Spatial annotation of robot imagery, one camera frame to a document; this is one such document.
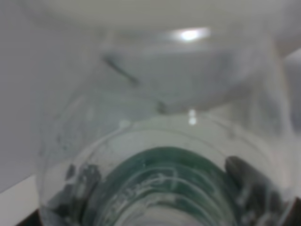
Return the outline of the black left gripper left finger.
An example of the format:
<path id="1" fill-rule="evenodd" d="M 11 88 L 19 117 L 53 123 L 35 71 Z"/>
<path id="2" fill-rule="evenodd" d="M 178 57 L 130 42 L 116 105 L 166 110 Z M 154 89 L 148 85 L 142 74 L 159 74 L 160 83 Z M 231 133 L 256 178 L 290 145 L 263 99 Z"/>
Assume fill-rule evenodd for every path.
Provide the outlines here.
<path id="1" fill-rule="evenodd" d="M 44 207 L 44 225 L 96 226 L 93 200 L 102 183 L 103 169 L 98 164 L 85 164 Z"/>

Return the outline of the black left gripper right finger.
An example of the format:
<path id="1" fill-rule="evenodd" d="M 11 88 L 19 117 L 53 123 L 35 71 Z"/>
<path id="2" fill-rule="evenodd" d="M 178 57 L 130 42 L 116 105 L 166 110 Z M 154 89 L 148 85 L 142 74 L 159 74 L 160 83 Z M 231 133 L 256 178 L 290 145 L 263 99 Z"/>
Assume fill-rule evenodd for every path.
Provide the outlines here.
<path id="1" fill-rule="evenodd" d="M 240 226 L 285 226 L 287 203 L 279 188 L 263 173 L 237 156 L 225 161 L 227 175 L 238 187 L 235 203 Z"/>

